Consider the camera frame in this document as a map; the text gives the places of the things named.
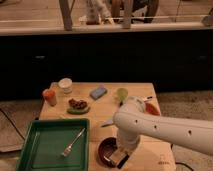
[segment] chair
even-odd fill
[[[132,21],[137,20],[144,23],[151,23],[157,13],[158,4],[159,0],[133,0],[132,12],[144,7],[147,8],[145,14],[141,14],[141,17],[144,17],[144,19],[133,19]],[[113,18],[120,17],[120,10],[124,10],[124,2],[122,0],[111,0],[111,15]]]

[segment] floor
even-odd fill
[[[0,4],[0,29],[27,27],[63,26],[58,0],[6,0]],[[74,26],[85,24],[86,1],[74,4],[72,20]],[[201,21],[213,6],[213,0],[159,0],[154,23]],[[145,9],[134,13],[141,17]]]
[[[213,121],[213,91],[157,93],[161,112],[164,116]],[[3,110],[15,123],[22,135],[25,135],[29,123],[38,117],[43,101],[1,101]],[[0,114],[0,170],[13,171],[16,167],[19,151],[3,151],[21,148],[22,138],[16,133],[8,120]],[[182,162],[194,171],[212,171],[213,157],[180,146],[173,146],[176,162]],[[176,171],[188,171],[183,165],[177,165]]]

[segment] white cup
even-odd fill
[[[63,78],[58,82],[59,87],[65,94],[72,92],[72,80],[70,78]]]

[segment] dark wall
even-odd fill
[[[0,37],[0,99],[37,98],[52,81],[213,88],[213,30]]]

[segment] fork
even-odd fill
[[[75,137],[75,139],[72,141],[72,143],[69,144],[69,145],[65,148],[65,150],[61,153],[62,156],[67,157],[67,156],[70,154],[70,152],[71,152],[71,150],[72,150],[73,144],[80,138],[80,136],[83,134],[84,131],[85,131],[85,128],[83,128],[83,129],[78,133],[78,135]]]

